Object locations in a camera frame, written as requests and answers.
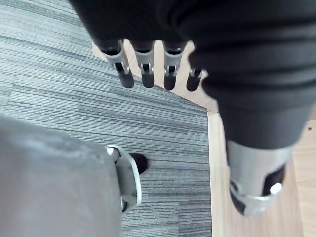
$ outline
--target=silver metal part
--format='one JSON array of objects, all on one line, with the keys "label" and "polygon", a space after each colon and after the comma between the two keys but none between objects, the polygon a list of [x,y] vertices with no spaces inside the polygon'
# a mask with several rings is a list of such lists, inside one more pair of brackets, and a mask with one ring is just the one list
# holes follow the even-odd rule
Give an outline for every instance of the silver metal part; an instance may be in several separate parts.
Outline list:
[{"label": "silver metal part", "polygon": [[[147,53],[141,53],[141,52],[135,51],[135,55],[136,55],[137,63],[138,63],[141,73],[152,74],[154,72],[154,49],[152,48],[152,50]],[[145,64],[149,65],[148,72],[144,70]]]},{"label": "silver metal part", "polygon": [[126,203],[123,212],[139,206],[142,202],[142,188],[138,168],[133,157],[119,146],[109,145],[119,151],[120,157],[115,163],[122,202]]},{"label": "silver metal part", "polygon": [[129,64],[128,64],[128,59],[127,59],[127,55],[126,55],[126,51],[123,45],[123,41],[120,40],[119,41],[120,44],[120,52],[116,55],[108,55],[104,52],[102,52],[104,54],[104,56],[107,58],[107,60],[109,61],[109,63],[112,65],[112,67],[118,72],[121,73],[118,68],[116,67],[116,63],[121,63],[124,74],[128,74],[130,71],[129,68]]},{"label": "silver metal part", "polygon": [[164,73],[166,76],[169,75],[169,68],[171,66],[175,67],[175,70],[173,71],[173,76],[177,76],[177,72],[180,67],[181,58],[182,58],[183,52],[179,51],[179,54],[170,54],[164,51]]},{"label": "silver metal part", "polygon": [[243,215],[255,216],[264,212],[281,191],[282,184],[271,187],[263,195],[265,180],[285,166],[292,157],[292,147],[275,150],[256,149],[227,141],[227,160],[230,167],[230,191],[244,205]]}]

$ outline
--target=gray carpet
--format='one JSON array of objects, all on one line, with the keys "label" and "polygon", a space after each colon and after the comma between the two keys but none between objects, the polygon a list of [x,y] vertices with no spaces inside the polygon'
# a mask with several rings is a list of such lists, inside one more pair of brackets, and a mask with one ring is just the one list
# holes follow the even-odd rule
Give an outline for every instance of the gray carpet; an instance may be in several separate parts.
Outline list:
[{"label": "gray carpet", "polygon": [[0,114],[144,153],[123,236],[211,236],[206,109],[139,78],[124,89],[67,1],[0,0]]}]

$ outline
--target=robotic arm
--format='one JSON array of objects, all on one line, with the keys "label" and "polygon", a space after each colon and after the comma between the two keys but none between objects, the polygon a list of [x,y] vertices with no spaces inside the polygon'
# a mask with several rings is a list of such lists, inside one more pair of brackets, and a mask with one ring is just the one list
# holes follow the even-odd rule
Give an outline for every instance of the robotic arm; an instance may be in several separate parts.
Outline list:
[{"label": "robotic arm", "polygon": [[136,52],[152,87],[153,42],[164,43],[164,87],[175,86],[192,40],[187,88],[216,99],[223,120],[230,192],[245,216],[265,211],[282,189],[285,166],[316,100],[316,2],[286,0],[70,0],[95,44],[134,84],[122,46]]}]

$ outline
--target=light wood floor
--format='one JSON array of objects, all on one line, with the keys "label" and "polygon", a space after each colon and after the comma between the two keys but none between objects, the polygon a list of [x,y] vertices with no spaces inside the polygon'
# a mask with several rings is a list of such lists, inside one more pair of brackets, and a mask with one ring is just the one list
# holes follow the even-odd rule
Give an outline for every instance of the light wood floor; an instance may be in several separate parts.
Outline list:
[{"label": "light wood floor", "polygon": [[304,237],[316,236],[316,120],[309,121],[294,151]]}]

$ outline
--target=black rubber tip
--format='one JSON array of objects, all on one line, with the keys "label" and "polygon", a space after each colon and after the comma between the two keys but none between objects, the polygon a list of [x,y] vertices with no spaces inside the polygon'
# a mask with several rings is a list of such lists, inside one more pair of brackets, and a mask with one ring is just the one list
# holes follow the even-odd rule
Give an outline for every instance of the black rubber tip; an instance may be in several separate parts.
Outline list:
[{"label": "black rubber tip", "polygon": [[118,77],[125,88],[132,88],[134,86],[134,78],[131,71],[128,74],[119,74]]},{"label": "black rubber tip", "polygon": [[137,153],[137,152],[131,152],[129,154],[133,157],[133,159],[136,162],[138,173],[139,174],[144,173],[144,171],[148,168],[147,158],[143,154]]},{"label": "black rubber tip", "polygon": [[199,82],[201,81],[201,78],[199,78],[198,76],[188,76],[188,80],[187,80],[187,90],[188,91],[195,91],[198,86],[199,86]]},{"label": "black rubber tip", "polygon": [[164,75],[163,86],[166,90],[172,90],[176,85],[176,77],[172,75]]},{"label": "black rubber tip", "polygon": [[146,88],[152,88],[154,86],[154,74],[142,74],[143,85]]}]

